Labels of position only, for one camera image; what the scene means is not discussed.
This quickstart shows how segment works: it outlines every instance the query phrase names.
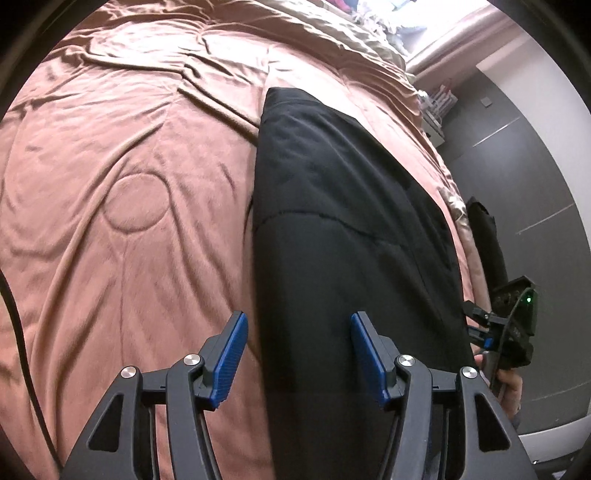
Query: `black device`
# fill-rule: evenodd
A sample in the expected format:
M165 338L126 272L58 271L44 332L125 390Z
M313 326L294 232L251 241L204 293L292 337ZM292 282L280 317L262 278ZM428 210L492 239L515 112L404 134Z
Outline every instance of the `black device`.
M471 301L464 302L464 313L482 328L468 327L470 341L482 348L485 361L482 369L491 382L495 395L502 384L496 377L498 369L525 367L531 363L534 347L538 294L535 284L520 277L496 288L491 295L492 312L486 312Z
M365 312L351 317L351 338L369 389L396 411L378 480L422 480L431 408L444 409L439 480L535 480L517 432L473 367L427 368L378 335Z
M443 372L401 355L365 312L351 317L350 331L371 393L384 411L397 413L378 480L422 480L433 404L445 412L440 480L536 479L516 431L476 369ZM124 368L80 434L60 480L158 479L156 404L167 406L175 479L221 480L203 411L228 396L247 336L246 316L234 312L199 354L155 372Z

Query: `clothes pile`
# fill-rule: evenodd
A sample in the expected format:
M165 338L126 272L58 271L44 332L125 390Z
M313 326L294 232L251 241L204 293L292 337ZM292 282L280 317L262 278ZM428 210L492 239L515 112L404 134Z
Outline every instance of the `clothes pile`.
M417 0L345 0L354 10L353 19L392 45L400 55L410 56L404 43L409 37L424 32L422 25L405 25L398 12L411 1Z

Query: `metal screw head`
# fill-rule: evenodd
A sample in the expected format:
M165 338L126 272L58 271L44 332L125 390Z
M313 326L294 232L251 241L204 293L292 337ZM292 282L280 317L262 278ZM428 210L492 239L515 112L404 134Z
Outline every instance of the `metal screw head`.
M183 359L185 365L197 365L200 361L201 357L196 353L190 353Z
M478 371L476 368L464 367L462 368L462 375L466 378L476 378L478 376Z
M398 363L403 367L411 367L414 365L414 357L410 355L400 355L398 357Z
M137 370L135 369L135 367L125 367L122 371L121 371L121 376L123 378L131 378L133 377L135 374L137 373Z

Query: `blue gripper pad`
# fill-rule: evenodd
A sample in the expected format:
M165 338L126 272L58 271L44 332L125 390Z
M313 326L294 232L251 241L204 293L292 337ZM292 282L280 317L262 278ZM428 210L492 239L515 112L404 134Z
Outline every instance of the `blue gripper pad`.
M365 312L351 317L351 339L369 391L385 408L397 397L394 360L399 352L390 339L377 334Z
M246 315L234 312L223 332L208 338L203 345L202 351L205 350L206 358L199 398L205 401L207 410L215 410L227 399L247 339Z

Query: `black garment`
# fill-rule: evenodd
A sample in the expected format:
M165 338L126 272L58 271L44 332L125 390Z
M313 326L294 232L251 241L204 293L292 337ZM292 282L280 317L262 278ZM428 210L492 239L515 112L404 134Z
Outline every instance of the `black garment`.
M473 365L441 210L355 119L273 88L256 154L254 255L277 478L376 477L392 417L365 392L351 314L367 311L428 367Z
M466 211L474 243L482 261L486 285L491 293L495 288L502 287L509 281L503 250L496 237L495 218L474 197L468 200Z

